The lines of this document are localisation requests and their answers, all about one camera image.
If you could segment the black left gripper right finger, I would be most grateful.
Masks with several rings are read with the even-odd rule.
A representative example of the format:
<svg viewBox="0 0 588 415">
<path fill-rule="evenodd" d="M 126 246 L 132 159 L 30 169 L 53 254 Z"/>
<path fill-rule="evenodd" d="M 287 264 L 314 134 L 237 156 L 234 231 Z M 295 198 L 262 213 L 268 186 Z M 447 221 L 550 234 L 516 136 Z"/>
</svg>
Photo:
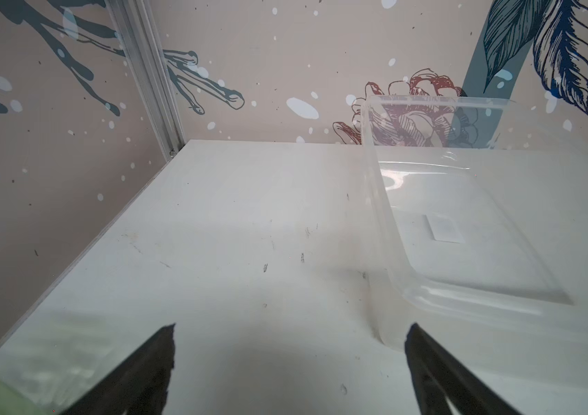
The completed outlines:
<svg viewBox="0 0 588 415">
<path fill-rule="evenodd" d="M 422 414 L 517 414 L 418 324 L 404 342 L 411 381 Z"/>
</svg>

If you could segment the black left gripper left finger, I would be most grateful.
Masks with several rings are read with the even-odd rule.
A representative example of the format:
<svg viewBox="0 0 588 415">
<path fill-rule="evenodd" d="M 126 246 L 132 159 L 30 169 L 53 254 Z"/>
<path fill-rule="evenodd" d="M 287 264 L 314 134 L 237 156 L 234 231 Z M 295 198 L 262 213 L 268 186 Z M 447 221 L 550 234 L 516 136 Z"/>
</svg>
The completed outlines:
<svg viewBox="0 0 588 415">
<path fill-rule="evenodd" d="M 65 414 L 154 414 L 164 412 L 175 367 L 175 327 L 164 326 L 122 361 Z"/>
</svg>

